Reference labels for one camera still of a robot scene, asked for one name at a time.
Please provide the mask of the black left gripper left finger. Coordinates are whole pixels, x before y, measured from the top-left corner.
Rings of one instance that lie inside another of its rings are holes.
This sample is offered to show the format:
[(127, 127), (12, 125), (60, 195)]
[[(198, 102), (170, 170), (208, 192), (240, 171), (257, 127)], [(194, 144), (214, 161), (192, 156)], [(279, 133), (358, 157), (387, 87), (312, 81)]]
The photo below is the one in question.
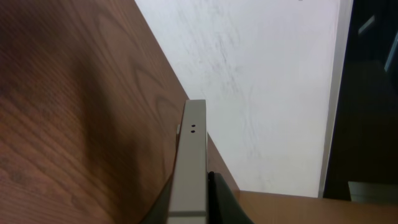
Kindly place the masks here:
[(140, 224), (166, 224), (169, 212), (171, 188), (172, 178), (170, 177), (148, 213), (141, 220)]

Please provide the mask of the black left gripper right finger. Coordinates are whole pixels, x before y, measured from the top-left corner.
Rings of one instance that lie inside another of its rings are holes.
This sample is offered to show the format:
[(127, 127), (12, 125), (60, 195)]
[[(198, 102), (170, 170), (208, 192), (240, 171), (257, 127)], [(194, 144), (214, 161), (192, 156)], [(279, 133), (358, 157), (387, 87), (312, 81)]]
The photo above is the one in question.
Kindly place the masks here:
[(208, 222), (210, 224), (253, 224), (240, 207), (220, 173), (208, 173)]

